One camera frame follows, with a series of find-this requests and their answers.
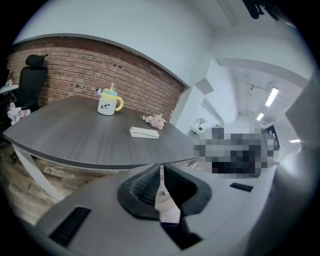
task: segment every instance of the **gray wooden tabletop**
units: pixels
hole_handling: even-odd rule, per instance
[[[136,110],[124,107],[108,116],[97,108],[96,99],[70,97],[26,116],[4,137],[33,155],[78,168],[129,169],[194,157],[192,141],[172,124],[157,130]],[[131,137],[131,126],[157,130],[160,137]]]

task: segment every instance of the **paper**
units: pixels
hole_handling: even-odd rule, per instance
[[[130,127],[131,136],[134,138],[158,139],[159,133],[156,130]]]

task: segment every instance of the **wooden floor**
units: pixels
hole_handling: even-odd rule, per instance
[[[34,225],[56,204],[56,201],[30,177],[19,159],[15,164],[12,163],[10,154],[13,152],[11,145],[5,144],[0,147],[0,184],[15,214]],[[58,165],[36,157],[33,159],[48,181],[65,197],[88,182],[119,173],[118,171],[89,171]],[[195,162],[190,167],[203,171],[204,166],[201,164],[203,163]],[[161,186],[155,200],[155,208],[160,212],[162,222],[178,223],[180,210],[170,195],[164,194],[166,188],[163,169],[160,170],[160,177]]]

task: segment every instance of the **white table leg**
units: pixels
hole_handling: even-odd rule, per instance
[[[43,188],[50,196],[55,198],[57,201],[63,200],[65,197],[50,184],[50,182],[46,179],[43,173],[36,166],[31,155],[16,145],[13,145],[13,148],[16,152],[16,155],[23,164],[24,168],[31,175],[31,177],[40,185],[40,187]]]

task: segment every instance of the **pixelated blur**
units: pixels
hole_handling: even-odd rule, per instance
[[[248,133],[228,133],[226,130],[212,128],[193,146],[195,157],[199,162],[211,163],[209,171],[213,174],[258,177],[276,164],[279,143],[272,131],[256,128],[253,133],[249,129]]]

